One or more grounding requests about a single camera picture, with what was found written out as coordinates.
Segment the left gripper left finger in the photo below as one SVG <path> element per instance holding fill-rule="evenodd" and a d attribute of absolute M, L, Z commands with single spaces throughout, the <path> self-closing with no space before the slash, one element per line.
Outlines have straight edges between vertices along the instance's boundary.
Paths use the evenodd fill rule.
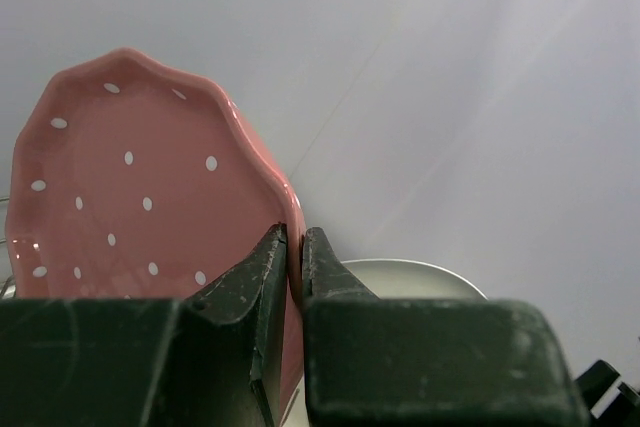
<path fill-rule="evenodd" d="M 275 426 L 287 236 L 191 297 L 1 304 L 5 426 Z"/>

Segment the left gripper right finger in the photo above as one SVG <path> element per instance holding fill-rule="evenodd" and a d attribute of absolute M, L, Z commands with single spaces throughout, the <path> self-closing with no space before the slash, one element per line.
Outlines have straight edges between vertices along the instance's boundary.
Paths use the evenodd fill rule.
<path fill-rule="evenodd" d="M 586 426 L 556 335 L 513 300 L 381 299 L 318 227 L 302 247 L 313 426 Z"/>

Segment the white oval plate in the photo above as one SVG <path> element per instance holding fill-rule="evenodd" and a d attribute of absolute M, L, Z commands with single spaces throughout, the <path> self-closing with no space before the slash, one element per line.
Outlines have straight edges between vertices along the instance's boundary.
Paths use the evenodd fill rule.
<path fill-rule="evenodd" d="M 424 262 L 352 260 L 309 273 L 305 398 L 293 425 L 421 424 L 445 326 L 430 320 L 438 300 L 484 301 L 464 277 Z"/>

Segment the pink dotted round plate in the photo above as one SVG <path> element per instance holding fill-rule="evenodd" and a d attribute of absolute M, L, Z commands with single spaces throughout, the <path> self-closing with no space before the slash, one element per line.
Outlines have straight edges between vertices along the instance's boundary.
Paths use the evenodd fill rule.
<path fill-rule="evenodd" d="M 118 49 L 57 73 L 16 140 L 12 300 L 184 300 L 276 225 L 287 236 L 280 423 L 303 372 L 299 200 L 218 85 Z"/>

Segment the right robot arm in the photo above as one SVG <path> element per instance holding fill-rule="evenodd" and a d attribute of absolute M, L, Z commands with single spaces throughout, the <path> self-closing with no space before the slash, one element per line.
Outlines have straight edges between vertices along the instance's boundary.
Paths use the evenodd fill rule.
<path fill-rule="evenodd" d="M 599 359 L 575 379 L 582 400 L 589 409 L 590 425 L 595 427 L 639 427 L 639 389 L 620 381 L 620 373 Z M 594 407 L 608 393 L 616 395 L 599 415 Z"/>

